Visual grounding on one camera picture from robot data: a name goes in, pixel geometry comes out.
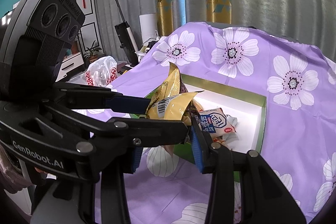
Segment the person's left hand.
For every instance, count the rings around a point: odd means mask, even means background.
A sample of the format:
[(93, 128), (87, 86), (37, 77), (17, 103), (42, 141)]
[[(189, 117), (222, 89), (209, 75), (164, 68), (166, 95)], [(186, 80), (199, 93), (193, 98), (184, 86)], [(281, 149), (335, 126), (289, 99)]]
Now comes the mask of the person's left hand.
[(23, 176), (19, 159), (1, 146), (1, 186), (10, 194), (15, 194), (34, 184)]

